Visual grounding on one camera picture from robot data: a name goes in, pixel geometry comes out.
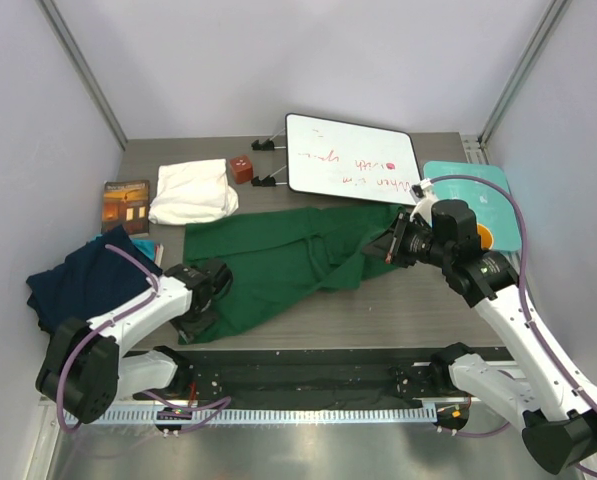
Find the green t-shirt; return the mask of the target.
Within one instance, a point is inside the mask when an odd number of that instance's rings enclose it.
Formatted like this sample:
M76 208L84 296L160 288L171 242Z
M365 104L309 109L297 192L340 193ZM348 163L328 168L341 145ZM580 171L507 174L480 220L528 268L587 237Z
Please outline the green t-shirt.
M184 264L217 258L233 274L229 292L210 307L216 320L193 343L245 333L317 291L356 290L393 271L363 249L402 210L389 204L304 207L187 225Z

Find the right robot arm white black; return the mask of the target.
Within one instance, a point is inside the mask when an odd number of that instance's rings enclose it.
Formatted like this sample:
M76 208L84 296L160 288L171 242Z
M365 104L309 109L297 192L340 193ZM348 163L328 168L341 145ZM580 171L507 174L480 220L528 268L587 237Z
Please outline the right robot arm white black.
M401 268L439 268L450 289L494 329L525 378L514 380L455 343L431 358L435 391L483 401L520 432L535 462L553 475L597 453L597 387L544 331L516 269L482 246L466 202L435 201L427 215L402 212L363 251Z

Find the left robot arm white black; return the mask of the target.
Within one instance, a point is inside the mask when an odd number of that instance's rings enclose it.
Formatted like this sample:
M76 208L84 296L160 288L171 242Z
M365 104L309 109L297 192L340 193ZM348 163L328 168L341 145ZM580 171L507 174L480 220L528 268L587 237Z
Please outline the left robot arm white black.
M80 424L98 420L116 400L145 391L183 397L193 378L189 360L166 346L129 352L167 323L186 339L207 330L216 320L210 306L233 280L220 259L200 267L178 264L148 276L146 290L121 306L88 320L66 320L49 341L36 389Z

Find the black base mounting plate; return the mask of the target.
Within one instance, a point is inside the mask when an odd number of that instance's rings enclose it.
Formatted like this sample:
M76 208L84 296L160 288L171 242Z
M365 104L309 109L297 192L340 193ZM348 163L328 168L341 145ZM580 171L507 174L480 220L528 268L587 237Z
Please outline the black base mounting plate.
M441 351L405 349L175 350L190 368L185 393L230 396L236 408L287 408L314 401L461 397L440 365Z

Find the teal t-shirt under pile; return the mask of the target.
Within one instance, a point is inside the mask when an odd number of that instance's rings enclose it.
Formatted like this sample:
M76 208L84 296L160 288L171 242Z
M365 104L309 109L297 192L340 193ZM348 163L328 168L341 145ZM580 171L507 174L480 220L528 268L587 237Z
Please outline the teal t-shirt under pile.
M150 239L136 238L132 240L133 245L157 266L162 264L164 245Z

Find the white mug orange inside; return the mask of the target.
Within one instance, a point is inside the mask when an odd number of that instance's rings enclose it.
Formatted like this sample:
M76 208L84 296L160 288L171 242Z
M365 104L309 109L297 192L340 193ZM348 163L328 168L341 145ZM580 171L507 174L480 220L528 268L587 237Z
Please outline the white mug orange inside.
M485 225L478 224L477 231L481 238L481 246L483 249L491 250L494 246L494 236L491 230Z

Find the navy blue t-shirt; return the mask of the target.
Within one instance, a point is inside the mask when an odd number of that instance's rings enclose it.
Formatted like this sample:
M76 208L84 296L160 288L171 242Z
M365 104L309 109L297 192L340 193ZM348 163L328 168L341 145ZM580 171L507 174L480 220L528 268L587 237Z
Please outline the navy blue t-shirt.
M27 305L36 312L42 331L52 335L69 318L99 316L149 288L147 276L107 245L123 250L154 276L162 274L118 226L70 253L58 266L27 278Z

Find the teal plastic cutting board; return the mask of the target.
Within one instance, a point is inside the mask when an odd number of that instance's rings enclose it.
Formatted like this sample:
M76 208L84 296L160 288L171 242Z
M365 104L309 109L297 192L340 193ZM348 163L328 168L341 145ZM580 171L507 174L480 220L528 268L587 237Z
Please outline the teal plastic cutting board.
M487 180L509 191L504 172L495 166L459 162L430 161L423 167L425 178L447 175L468 175ZM493 235L493 249L515 252L521 247L521 237L514 209L497 190L472 180L453 179L434 184L434 192L441 200L465 201L474 211L477 221Z

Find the white folded t-shirt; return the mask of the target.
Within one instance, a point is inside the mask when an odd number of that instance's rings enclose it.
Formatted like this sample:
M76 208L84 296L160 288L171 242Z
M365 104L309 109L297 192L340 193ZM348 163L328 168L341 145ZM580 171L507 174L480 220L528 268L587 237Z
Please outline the white folded t-shirt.
M162 165L149 221L179 226L210 223L239 208L237 192L229 185L225 159Z

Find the whiteboard black stand foot near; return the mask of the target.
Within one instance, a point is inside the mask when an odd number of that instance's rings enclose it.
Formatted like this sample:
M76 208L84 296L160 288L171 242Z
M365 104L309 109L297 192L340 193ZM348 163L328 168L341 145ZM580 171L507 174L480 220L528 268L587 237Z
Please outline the whiteboard black stand foot near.
M265 176L264 178L255 176L250 180L250 184L253 187L276 187L276 186L286 185L287 184L286 181L278 181L276 179L276 175L279 174L280 172L282 172L283 170L285 170L285 167Z

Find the whiteboard black stand foot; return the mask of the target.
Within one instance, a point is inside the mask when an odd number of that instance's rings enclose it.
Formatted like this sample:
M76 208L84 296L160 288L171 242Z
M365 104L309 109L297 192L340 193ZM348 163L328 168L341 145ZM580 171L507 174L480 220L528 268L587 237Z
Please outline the whiteboard black stand foot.
M285 149L284 145L278 145L276 140L278 137L281 137L285 133L284 130L281 130L265 140L256 139L250 144L250 148L253 151L275 151L279 149Z
M287 184L286 181L278 181L276 179L276 175L279 174L280 172L282 172L283 170L285 170L285 167L265 176L264 178L255 176L250 180L250 184L253 187L276 187L276 186L286 185Z

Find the brown paperback book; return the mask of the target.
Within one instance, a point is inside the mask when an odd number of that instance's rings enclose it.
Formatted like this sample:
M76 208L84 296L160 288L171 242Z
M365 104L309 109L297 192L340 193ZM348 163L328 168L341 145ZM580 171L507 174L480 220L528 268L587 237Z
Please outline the brown paperback book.
M150 182L106 182L103 188L101 233L122 226L133 237L149 234Z

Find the whiteboard black stand foot far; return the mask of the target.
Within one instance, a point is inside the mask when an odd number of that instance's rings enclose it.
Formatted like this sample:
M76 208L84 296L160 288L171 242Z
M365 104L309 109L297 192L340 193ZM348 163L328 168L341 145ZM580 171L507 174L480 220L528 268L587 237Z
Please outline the whiteboard black stand foot far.
M276 140L278 137L281 137L285 133L284 130L281 130L265 140L256 139L250 144L250 148L253 151L275 151L279 149L285 149L284 145L278 145Z

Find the red brown cube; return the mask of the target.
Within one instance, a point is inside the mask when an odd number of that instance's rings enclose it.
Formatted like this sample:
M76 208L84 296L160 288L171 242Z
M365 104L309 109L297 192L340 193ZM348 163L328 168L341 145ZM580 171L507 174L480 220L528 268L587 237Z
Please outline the red brown cube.
M253 164L247 155L234 157L228 161L228 164L236 184L244 184L253 179Z

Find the perforated metal rail strip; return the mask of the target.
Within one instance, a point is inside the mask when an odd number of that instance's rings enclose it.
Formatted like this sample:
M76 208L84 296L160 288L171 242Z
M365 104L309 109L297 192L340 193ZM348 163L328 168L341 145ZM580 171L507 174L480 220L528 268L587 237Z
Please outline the perforated metal rail strip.
M386 410L242 410L226 409L216 416L214 410L184 415L180 409L166 412L155 403L112 406L93 425L191 425L211 417L210 425L303 425L303 424L372 424L372 423L435 423L435 405L424 404L414 409Z

